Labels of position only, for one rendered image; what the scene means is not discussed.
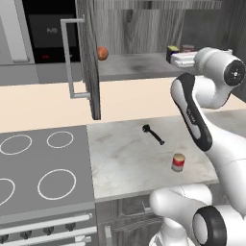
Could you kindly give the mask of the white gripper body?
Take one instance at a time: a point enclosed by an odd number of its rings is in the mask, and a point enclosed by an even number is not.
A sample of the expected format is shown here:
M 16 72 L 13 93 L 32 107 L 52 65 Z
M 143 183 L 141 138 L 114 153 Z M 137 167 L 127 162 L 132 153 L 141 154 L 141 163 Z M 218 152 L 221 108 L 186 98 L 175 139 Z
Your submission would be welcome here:
M 180 68 L 192 67 L 194 65 L 195 55 L 195 52 L 172 54 L 170 63 Z

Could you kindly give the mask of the grey wood cabinet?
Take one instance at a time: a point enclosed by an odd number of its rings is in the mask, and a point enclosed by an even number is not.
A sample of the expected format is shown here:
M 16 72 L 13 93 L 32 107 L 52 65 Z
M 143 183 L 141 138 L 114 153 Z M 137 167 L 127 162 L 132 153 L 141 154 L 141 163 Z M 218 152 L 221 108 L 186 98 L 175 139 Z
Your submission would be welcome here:
M 173 77 L 166 47 L 212 45 L 222 0 L 95 0 L 97 41 L 109 50 L 102 81 Z

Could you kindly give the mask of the grey wood base cabinet door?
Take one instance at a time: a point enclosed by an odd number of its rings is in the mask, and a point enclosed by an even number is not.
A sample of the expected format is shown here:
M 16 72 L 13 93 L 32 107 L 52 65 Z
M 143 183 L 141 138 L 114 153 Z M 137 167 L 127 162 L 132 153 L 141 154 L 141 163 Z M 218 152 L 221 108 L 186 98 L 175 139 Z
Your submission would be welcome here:
M 106 226 L 111 226 L 112 246 L 148 246 L 162 222 L 150 210 L 148 195 L 100 202 L 96 211 L 99 246 L 106 246 Z

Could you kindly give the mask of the dark can with yellow top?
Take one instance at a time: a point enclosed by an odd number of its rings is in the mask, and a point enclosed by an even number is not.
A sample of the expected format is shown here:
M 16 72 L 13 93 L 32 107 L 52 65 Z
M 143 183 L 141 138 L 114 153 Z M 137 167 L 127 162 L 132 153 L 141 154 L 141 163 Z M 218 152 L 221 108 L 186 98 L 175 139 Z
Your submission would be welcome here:
M 171 62 L 171 56 L 173 54 L 177 54 L 179 52 L 180 52 L 180 50 L 179 50 L 179 48 L 177 46 L 169 45 L 167 47 L 167 50 L 166 50 L 166 60 L 168 62 Z

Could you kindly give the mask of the orange-red apple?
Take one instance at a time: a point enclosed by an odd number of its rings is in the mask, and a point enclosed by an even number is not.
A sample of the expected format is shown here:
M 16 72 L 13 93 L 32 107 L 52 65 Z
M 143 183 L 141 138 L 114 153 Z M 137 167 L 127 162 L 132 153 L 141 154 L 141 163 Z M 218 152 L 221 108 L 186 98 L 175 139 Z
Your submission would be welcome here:
M 104 61 L 108 58 L 109 51 L 105 46 L 99 46 L 98 47 L 98 60 Z

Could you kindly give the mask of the red and white can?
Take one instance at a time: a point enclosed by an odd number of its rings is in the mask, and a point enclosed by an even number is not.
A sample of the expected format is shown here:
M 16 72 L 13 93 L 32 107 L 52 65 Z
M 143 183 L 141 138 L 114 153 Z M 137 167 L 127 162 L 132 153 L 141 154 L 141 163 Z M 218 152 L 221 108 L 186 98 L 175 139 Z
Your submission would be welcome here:
M 180 153 L 176 153 L 172 160 L 172 169 L 176 172 L 181 172 L 184 169 L 185 156 Z

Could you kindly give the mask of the black microwave oven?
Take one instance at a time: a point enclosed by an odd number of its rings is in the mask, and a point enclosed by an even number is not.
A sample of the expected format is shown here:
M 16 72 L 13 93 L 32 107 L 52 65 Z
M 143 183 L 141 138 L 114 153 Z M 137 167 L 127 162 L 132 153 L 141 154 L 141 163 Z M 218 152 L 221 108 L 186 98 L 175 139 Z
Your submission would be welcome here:
M 76 18 L 75 0 L 22 0 L 41 84 L 67 81 L 62 19 Z

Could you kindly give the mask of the grey hob with white rings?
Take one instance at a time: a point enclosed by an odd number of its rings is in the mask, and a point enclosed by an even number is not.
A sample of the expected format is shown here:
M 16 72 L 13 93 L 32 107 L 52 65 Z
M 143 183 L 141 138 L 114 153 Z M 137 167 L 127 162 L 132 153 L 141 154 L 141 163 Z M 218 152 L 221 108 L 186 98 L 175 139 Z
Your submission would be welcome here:
M 0 134 L 0 224 L 94 208 L 85 126 Z

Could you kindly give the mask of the grey oven front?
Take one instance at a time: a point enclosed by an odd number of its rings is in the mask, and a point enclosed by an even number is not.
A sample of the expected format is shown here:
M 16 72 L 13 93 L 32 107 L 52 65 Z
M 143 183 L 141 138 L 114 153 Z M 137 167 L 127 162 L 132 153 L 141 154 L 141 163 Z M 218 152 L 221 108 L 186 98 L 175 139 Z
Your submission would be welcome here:
M 52 234 L 43 229 L 33 230 L 29 239 L 23 239 L 20 233 L 9 234 L 9 238 L 0 246 L 86 246 L 91 236 L 97 233 L 94 215 L 87 221 L 76 222 L 76 228 L 70 232 L 65 225 L 55 226 Z

